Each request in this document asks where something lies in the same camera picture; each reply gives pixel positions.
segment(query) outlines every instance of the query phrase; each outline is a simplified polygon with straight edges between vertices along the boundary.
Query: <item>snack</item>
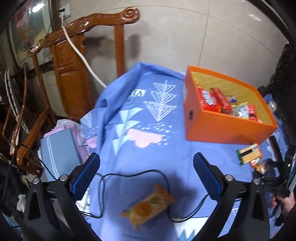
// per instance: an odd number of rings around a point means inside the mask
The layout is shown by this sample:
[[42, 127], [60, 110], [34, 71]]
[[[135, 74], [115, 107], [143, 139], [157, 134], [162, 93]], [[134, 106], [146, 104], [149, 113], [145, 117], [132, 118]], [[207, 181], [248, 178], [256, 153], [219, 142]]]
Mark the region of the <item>snack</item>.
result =
[[259, 148], [259, 145], [257, 143], [254, 143], [253, 145], [244, 148], [242, 150], [237, 150], [237, 155], [239, 158], [239, 163], [241, 165], [246, 164], [250, 161], [263, 158], [263, 154]]
[[260, 158], [250, 161], [251, 168], [254, 169], [255, 165], [260, 161]]
[[237, 99], [233, 95], [226, 97], [226, 99], [231, 105], [237, 103]]
[[134, 228], [138, 229], [139, 225], [154, 218], [157, 214], [164, 211], [169, 204], [176, 202], [161, 185], [156, 185], [155, 187], [156, 191], [154, 193], [133, 208], [124, 210], [119, 216], [128, 217]]
[[232, 108], [230, 103], [227, 101], [226, 97], [223, 95], [220, 89], [218, 88], [211, 88], [214, 96], [216, 97], [217, 101], [222, 106], [222, 113], [230, 114], [232, 113]]
[[261, 163], [258, 163], [255, 165], [255, 170], [257, 172], [260, 172], [261, 174], [264, 174], [268, 171], [269, 167], [268, 164], [266, 162], [266, 160], [262, 161]]
[[247, 103], [238, 104], [233, 108], [233, 116], [249, 119], [249, 108]]
[[219, 112], [219, 113], [221, 112], [221, 105], [219, 104], [219, 102], [216, 100], [216, 98], [211, 92], [204, 90], [200, 87], [197, 87], [196, 89], [200, 94], [200, 99], [201, 99], [200, 104], [205, 110]]
[[255, 106], [253, 104], [249, 105], [248, 110], [249, 110], [249, 120], [258, 121], [257, 114], [255, 111]]

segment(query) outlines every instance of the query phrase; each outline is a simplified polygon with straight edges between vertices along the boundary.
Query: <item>white power cord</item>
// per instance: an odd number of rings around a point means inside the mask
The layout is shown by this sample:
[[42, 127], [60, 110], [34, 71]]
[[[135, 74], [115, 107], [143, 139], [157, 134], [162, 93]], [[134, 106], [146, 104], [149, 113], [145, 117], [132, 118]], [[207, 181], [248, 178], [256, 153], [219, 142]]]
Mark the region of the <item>white power cord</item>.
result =
[[85, 66], [87, 67], [87, 69], [89, 70], [89, 72], [91, 73], [91, 75], [96, 79], [96, 81], [98, 81], [101, 86], [103, 86], [104, 88], [106, 88], [107, 86], [100, 80], [100, 78], [94, 73], [94, 71], [91, 69], [90, 65], [88, 64], [87, 60], [85, 59], [85, 57], [82, 55], [82, 53], [80, 53], [80, 51], [76, 48], [76, 46], [73, 44], [73, 42], [71, 41], [66, 28], [64, 27], [64, 17], [65, 17], [65, 13], [64, 12], [60, 12], [59, 17], [61, 19], [61, 27], [64, 31], [64, 34], [66, 36], [66, 39], [68, 40], [70, 46], [74, 49], [74, 51], [78, 54], [78, 56], [82, 59], [82, 61], [84, 62]]

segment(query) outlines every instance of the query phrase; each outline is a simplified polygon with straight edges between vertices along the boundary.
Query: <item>pink cloud pattern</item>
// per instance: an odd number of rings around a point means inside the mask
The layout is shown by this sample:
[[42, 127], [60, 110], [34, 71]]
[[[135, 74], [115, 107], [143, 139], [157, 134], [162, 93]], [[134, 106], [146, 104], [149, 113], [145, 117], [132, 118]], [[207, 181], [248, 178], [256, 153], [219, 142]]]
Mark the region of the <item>pink cloud pattern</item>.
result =
[[129, 129], [127, 132], [129, 140], [135, 141], [136, 146], [140, 148], [147, 147], [150, 143], [159, 143], [162, 141], [162, 136], [155, 133]]

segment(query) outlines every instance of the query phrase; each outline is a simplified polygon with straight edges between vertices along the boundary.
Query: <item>human hand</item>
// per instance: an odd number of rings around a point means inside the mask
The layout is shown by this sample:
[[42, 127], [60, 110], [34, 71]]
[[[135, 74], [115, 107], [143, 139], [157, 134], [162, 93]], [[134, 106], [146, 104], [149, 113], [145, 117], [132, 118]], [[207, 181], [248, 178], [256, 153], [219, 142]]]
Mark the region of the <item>human hand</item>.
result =
[[277, 199], [284, 204], [284, 210], [286, 212], [290, 212], [296, 203], [293, 191], [291, 191], [290, 196], [286, 197], [286, 198], [282, 197], [280, 194], [278, 194], [277, 196], [273, 195], [273, 197], [272, 197], [272, 207], [273, 208], [275, 208], [277, 205]]

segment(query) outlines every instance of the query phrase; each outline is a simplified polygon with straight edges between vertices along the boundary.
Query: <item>orange box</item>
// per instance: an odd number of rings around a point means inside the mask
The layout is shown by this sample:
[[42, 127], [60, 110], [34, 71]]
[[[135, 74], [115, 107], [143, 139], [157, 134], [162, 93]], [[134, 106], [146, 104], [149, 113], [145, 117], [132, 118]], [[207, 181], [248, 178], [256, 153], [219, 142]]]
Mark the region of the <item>orange box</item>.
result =
[[[257, 117], [262, 123], [204, 110], [200, 105], [197, 86], [208, 91], [216, 87], [225, 96], [233, 95], [239, 103], [248, 102], [248, 105], [255, 105]], [[264, 99], [251, 85], [224, 74], [188, 66], [185, 87], [184, 115], [187, 140], [246, 145], [261, 144], [277, 128], [277, 123]]]

